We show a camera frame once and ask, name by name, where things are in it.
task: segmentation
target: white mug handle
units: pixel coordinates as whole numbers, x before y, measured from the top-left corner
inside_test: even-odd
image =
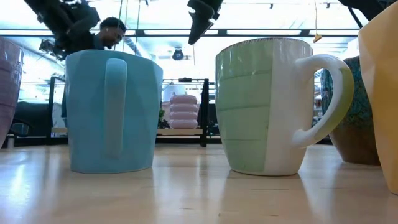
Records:
[[[295,68],[304,82],[308,82],[321,68],[328,69],[333,79],[333,96],[322,119],[309,130],[299,129],[293,134],[293,146],[303,148],[322,140],[344,118],[354,97],[354,78],[347,64],[328,54],[298,59]]]

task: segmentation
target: table surface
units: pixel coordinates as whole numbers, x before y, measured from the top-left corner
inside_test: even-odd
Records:
[[[380,167],[312,146],[297,175],[230,171],[221,145],[158,146],[153,168],[111,175],[69,170],[68,148],[0,150],[0,223],[396,224],[398,196]]]

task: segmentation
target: blue mug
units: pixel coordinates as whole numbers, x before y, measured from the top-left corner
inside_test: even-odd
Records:
[[[153,61],[108,50],[66,59],[70,168],[110,174],[152,166],[163,70]]]

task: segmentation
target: blue mug handle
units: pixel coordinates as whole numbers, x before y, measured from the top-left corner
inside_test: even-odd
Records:
[[[121,59],[108,59],[104,87],[104,141],[106,155],[115,159],[120,157],[123,150],[126,85],[127,63]]]

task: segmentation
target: person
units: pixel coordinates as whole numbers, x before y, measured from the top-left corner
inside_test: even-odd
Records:
[[[93,36],[94,48],[87,48],[87,50],[105,50],[105,47],[112,49],[113,46],[119,44],[122,40],[126,30],[126,26],[120,19],[115,17],[106,18],[99,25],[99,33]],[[65,123],[65,127],[68,127],[65,89],[63,91],[61,117]]]

